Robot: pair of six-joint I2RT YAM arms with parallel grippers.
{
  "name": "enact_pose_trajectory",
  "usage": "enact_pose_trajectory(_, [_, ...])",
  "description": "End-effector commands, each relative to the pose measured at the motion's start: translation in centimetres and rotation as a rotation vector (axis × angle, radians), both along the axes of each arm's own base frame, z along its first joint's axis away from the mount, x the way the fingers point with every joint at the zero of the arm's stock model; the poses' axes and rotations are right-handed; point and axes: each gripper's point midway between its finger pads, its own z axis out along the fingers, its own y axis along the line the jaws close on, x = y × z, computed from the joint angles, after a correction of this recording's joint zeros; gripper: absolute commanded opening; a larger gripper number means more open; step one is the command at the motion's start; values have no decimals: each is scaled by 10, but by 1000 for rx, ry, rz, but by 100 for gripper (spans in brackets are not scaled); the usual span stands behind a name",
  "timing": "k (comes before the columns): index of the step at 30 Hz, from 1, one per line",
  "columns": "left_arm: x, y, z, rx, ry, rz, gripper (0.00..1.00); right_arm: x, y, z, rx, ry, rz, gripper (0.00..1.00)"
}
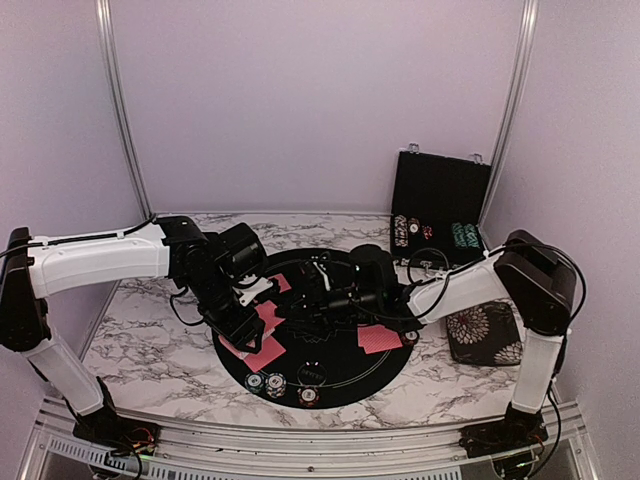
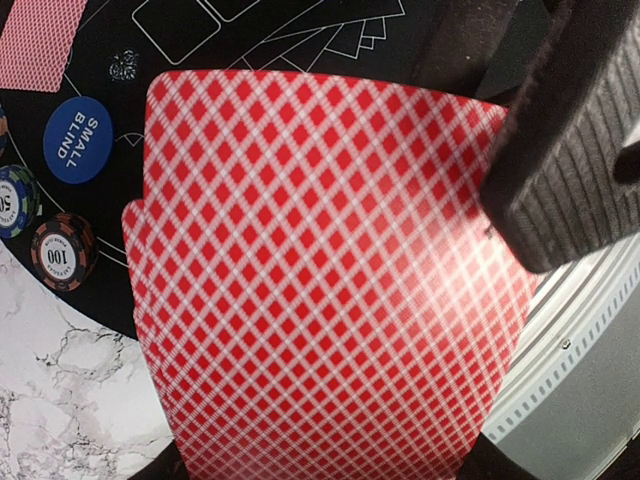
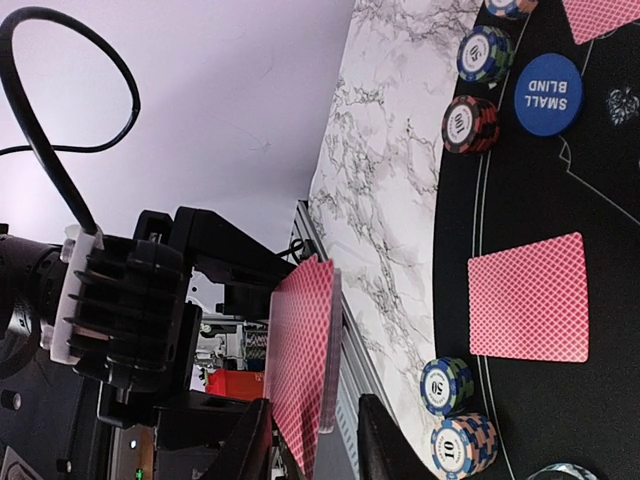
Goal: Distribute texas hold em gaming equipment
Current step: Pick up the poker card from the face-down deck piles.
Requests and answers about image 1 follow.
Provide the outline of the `dealt red card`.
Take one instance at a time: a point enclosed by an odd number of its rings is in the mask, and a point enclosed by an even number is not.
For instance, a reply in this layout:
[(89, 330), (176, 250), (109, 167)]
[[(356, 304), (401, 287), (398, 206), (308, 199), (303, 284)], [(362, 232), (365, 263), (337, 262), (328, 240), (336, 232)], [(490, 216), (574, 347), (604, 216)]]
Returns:
[(359, 326), (357, 338), (358, 346), (366, 354), (385, 352), (403, 347), (399, 335), (383, 325)]
[(273, 336), (262, 341), (262, 348), (259, 353), (249, 353), (243, 362), (251, 372), (257, 373), (264, 367), (281, 357), (286, 352), (277, 339)]
[(268, 280), (271, 283), (268, 293), (271, 295), (279, 295), (291, 289), (291, 285), (282, 273), (270, 276)]
[(285, 321), (276, 315), (276, 308), (276, 304), (270, 300), (255, 306), (259, 318), (265, 323), (263, 338), (271, 336), (276, 327)]

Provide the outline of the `clear round dealer button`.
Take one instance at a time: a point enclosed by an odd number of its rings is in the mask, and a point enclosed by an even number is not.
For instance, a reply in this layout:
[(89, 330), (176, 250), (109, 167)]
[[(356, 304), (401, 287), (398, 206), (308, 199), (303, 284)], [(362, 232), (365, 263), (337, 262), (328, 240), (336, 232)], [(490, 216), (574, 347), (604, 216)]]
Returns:
[(305, 362), (298, 368), (297, 379), (301, 385), (322, 386), (327, 380), (327, 370), (319, 362)]

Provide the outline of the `green chip stack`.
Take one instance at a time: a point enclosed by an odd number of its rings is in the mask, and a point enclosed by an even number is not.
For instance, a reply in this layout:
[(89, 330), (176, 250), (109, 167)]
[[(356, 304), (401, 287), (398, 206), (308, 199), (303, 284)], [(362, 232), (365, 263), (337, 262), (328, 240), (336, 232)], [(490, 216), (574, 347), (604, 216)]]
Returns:
[(265, 385), (264, 377), (259, 373), (250, 373), (244, 379), (245, 388), (254, 394), (260, 393)]

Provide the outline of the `red playing card deck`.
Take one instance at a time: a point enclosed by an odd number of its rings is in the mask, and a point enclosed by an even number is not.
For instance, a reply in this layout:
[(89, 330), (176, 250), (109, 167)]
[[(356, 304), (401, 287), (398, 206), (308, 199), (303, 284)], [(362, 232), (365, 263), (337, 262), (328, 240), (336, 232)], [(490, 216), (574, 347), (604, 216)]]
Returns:
[(218, 336), (218, 340), (223, 347), (225, 347), (230, 353), (232, 353), (234, 356), (236, 356), (241, 360), (244, 360), (249, 356), (259, 355), (262, 352), (262, 349), (259, 349), (257, 352), (246, 352), (246, 351), (238, 350), (221, 335)]

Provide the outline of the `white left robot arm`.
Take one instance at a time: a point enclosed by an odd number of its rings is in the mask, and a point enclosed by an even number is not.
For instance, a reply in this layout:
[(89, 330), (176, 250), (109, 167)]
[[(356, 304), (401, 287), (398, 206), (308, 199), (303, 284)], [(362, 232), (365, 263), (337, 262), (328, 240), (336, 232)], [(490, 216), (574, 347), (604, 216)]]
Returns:
[(188, 216), (76, 237), (10, 236), (1, 254), (1, 344), (21, 354), (67, 401), (79, 426), (106, 445), (126, 436), (108, 388), (49, 325), (50, 297), (86, 286), (166, 278), (194, 295), (204, 324), (235, 349), (257, 353), (265, 323), (254, 300), (272, 289), (268, 259), (245, 223), (202, 231)]

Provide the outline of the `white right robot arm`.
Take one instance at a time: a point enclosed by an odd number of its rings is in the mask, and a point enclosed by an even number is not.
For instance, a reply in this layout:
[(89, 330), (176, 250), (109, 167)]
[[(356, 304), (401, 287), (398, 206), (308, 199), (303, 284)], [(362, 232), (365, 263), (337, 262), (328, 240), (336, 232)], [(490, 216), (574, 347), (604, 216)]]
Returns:
[(456, 361), (518, 366), (503, 419), (465, 428), (468, 443), (515, 448), (541, 431), (542, 406), (586, 300), (585, 276), (565, 252), (516, 230), (439, 279), (400, 283), (390, 253), (372, 244), (355, 247), (345, 262), (322, 253), (298, 269), (300, 278), (277, 311), (304, 333), (321, 334), (335, 320), (370, 318), (410, 337), (443, 320)]

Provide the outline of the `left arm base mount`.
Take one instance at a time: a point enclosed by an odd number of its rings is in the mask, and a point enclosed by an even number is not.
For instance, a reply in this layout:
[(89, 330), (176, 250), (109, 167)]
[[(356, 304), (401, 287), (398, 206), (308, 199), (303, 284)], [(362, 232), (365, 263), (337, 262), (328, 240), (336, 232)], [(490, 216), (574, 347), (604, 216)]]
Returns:
[(119, 415), (110, 397), (104, 399), (99, 410), (88, 415), (78, 414), (68, 401), (65, 403), (75, 419), (76, 438), (114, 448), (122, 454), (154, 451), (160, 426)]

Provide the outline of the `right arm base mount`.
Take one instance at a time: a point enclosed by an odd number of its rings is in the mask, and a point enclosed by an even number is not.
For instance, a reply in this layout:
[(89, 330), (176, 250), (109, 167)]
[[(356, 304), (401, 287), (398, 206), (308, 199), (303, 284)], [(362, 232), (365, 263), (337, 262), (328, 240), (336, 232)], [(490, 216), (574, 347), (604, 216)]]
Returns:
[(509, 404), (502, 419), (463, 427), (459, 446), (476, 458), (541, 444), (548, 439), (543, 423), (540, 411), (527, 413)]

